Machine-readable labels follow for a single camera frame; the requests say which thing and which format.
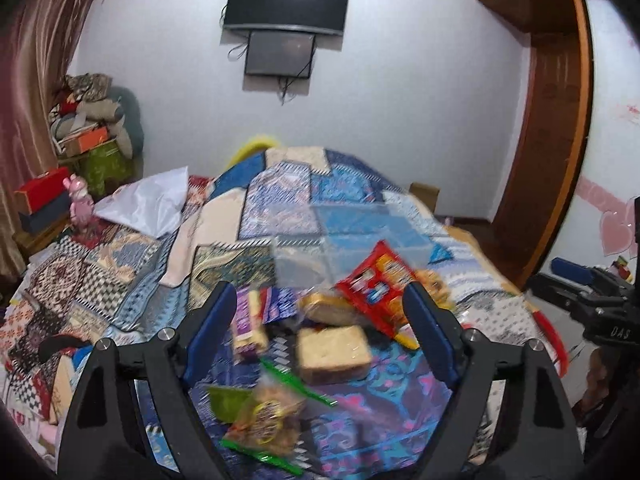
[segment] cable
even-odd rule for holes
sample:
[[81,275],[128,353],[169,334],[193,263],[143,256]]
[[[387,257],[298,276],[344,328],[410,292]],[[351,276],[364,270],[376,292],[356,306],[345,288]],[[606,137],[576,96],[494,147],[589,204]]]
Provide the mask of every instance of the cable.
[[[225,30],[225,15],[226,15],[226,5],[224,7],[222,7],[222,10],[220,11],[220,20],[218,21],[218,23],[220,24],[220,28],[222,28],[223,30]],[[227,32],[231,33],[231,34],[235,34],[236,36],[240,36],[241,38],[244,38],[245,40],[249,39],[249,35],[248,34],[243,34],[242,32],[238,32],[236,30],[230,30],[230,29],[226,29]]]
[[282,78],[279,77],[278,78],[278,88],[280,90],[280,92],[278,92],[278,99],[280,100],[280,106],[284,106],[285,103],[290,103],[291,101],[293,101],[293,99],[296,97],[295,94],[293,94],[289,100],[286,100],[287,97],[287,92],[289,91],[289,87],[292,85],[292,83],[300,77],[300,74],[302,74],[306,68],[311,65],[311,62],[314,60],[314,55],[316,54],[316,46],[314,45],[314,49],[311,53],[311,59],[309,59],[309,61],[307,62],[307,64],[305,66],[302,67],[302,70],[300,70],[300,72],[298,72],[294,77],[289,78],[286,77],[285,78],[285,83],[284,86],[282,85]]
[[[231,56],[231,53],[238,50],[239,48],[242,48],[242,52],[240,52],[240,54],[238,54],[235,59],[230,58],[229,56]],[[236,45],[229,52],[226,53],[226,58],[229,61],[238,61],[242,56],[244,56],[244,53],[248,48],[249,48],[249,43],[241,43],[239,45]]]

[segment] curtain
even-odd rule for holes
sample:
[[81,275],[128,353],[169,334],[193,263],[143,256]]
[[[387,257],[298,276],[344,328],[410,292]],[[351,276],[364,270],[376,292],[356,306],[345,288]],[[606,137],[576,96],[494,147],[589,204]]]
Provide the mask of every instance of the curtain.
[[47,116],[92,0],[25,0],[0,40],[0,275],[24,270],[14,190],[57,167]]

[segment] tv screen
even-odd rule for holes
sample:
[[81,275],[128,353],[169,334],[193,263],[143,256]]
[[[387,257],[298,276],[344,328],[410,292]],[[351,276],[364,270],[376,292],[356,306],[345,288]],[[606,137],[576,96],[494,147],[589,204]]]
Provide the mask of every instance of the tv screen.
[[315,38],[306,32],[252,30],[244,73],[309,78]]
[[348,0],[228,0],[225,28],[342,34]]

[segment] wooden wardrobe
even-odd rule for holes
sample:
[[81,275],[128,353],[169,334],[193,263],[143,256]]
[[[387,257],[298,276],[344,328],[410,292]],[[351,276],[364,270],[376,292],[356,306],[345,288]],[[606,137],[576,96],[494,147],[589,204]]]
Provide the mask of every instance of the wooden wardrobe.
[[592,60],[583,0],[480,0],[531,34],[522,132],[492,231],[522,288],[553,243],[573,195],[589,124]]

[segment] bed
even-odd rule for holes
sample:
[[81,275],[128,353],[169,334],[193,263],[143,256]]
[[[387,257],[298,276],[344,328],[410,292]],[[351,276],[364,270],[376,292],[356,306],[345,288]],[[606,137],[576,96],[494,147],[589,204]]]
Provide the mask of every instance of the bed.
[[[41,455],[54,454],[43,436],[55,433],[48,423],[63,419],[90,349],[43,345],[50,336],[143,342],[202,306],[219,280],[239,295],[260,288],[265,322],[272,312],[295,317],[304,291],[343,278],[380,238],[414,269],[439,275],[460,322],[502,342],[539,338],[556,358],[524,297],[473,238],[441,225],[419,200],[355,156],[320,147],[271,148],[216,179],[192,176],[182,219],[175,233],[158,240],[108,222],[89,245],[65,232],[31,261],[0,328],[0,389]],[[267,357],[293,361],[290,325],[270,323],[269,332]],[[365,479],[410,466],[442,416],[450,391],[424,355],[367,335],[374,355],[367,378],[320,389],[370,416],[354,420],[336,410],[306,421],[294,457],[306,478]],[[234,363],[228,336],[208,376],[190,391],[215,443],[227,426],[212,414],[206,385],[251,387],[258,372],[258,365]],[[175,469],[148,388],[136,387],[156,460]],[[500,398],[501,385],[494,383],[472,458],[486,451]],[[218,448],[237,478],[287,477]]]

